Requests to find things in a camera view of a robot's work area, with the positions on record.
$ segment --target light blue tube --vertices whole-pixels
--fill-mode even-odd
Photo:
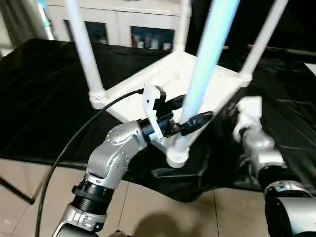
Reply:
[[[196,115],[202,106],[205,91],[223,50],[238,4],[239,0],[214,0],[212,3],[180,123]]]
[[[41,21],[44,27],[49,27],[50,21],[47,17],[47,3],[46,0],[36,0],[36,3],[38,4],[38,8],[39,8],[39,14],[41,17]]]

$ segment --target black cable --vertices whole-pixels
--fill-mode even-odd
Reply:
[[[57,163],[59,162],[59,160],[63,157],[65,151],[68,149],[69,145],[74,141],[74,139],[88,126],[91,124],[91,122],[93,122],[99,115],[101,115],[105,110],[107,110],[109,107],[111,107],[113,104],[117,103],[118,101],[131,96],[133,94],[143,94],[144,89],[139,89],[139,90],[135,90],[132,92],[129,92],[121,97],[119,97],[118,99],[112,101],[111,103],[109,103],[108,105],[106,105],[105,107],[103,107],[96,115],[94,115],[91,119],[88,120],[88,122],[86,122],[79,130],[78,132],[75,133],[75,135],[69,140],[69,142],[67,143],[67,145],[64,147],[64,149],[62,150],[62,152],[59,154],[58,158],[56,159],[56,161],[54,162],[54,164],[52,165],[52,167],[49,170],[49,173],[46,177],[46,180],[44,182],[43,185],[43,190],[41,192],[40,195],[40,200],[39,200],[39,209],[38,209],[38,216],[36,219],[36,230],[35,230],[35,237],[40,237],[40,223],[41,223],[41,216],[42,216],[42,212],[43,212],[43,204],[44,204],[44,199],[45,199],[45,194],[47,191],[47,187],[50,181],[51,176],[53,175],[53,172],[57,166]]]

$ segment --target tile floor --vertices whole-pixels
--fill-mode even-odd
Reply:
[[[0,176],[35,196],[48,167],[0,159]],[[41,237],[50,237],[66,205],[71,188],[83,171],[57,168],[50,182]],[[0,237],[34,237],[37,202],[29,206],[0,186]],[[260,193],[218,189],[193,203],[179,203],[155,191],[122,181],[108,209],[100,237],[117,229],[133,237],[268,237],[264,200]]]

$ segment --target robotic arm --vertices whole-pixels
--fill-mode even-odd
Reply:
[[[187,135],[208,123],[212,112],[192,117],[184,124],[173,121],[173,110],[182,107],[184,96],[165,101],[165,92],[146,86],[143,107],[148,118],[114,127],[91,154],[83,180],[74,186],[74,200],[68,204],[53,237],[95,237],[102,230],[107,208],[130,160],[149,143],[176,133]]]
[[[269,234],[316,236],[316,200],[288,168],[273,139],[262,130],[261,107],[260,97],[241,99],[233,135],[250,158],[252,175],[264,193]]]
[[[184,124],[172,120],[172,111],[182,107],[184,96],[165,102],[165,92],[147,86],[143,106],[148,118],[114,127],[88,161],[83,180],[74,186],[76,195],[68,204],[53,237],[97,237],[106,220],[107,208],[130,160],[147,145],[176,133],[187,135],[208,123],[212,112],[192,117]],[[275,149],[273,139],[260,123],[261,98],[245,97],[237,104],[233,137],[250,158],[252,175],[266,201],[266,219],[271,237],[316,235],[316,201],[303,187]]]

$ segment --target white bracket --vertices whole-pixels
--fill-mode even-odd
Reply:
[[[237,108],[240,112],[238,122],[233,131],[233,137],[240,142],[240,130],[246,127],[257,128],[261,130],[260,118],[262,116],[262,98],[261,96],[243,97],[238,103]]]
[[[156,86],[150,84],[145,85],[143,93],[143,109],[154,129],[154,133],[149,135],[151,141],[163,138],[162,131],[157,123],[157,111],[154,110],[155,100],[160,97],[160,90]]]

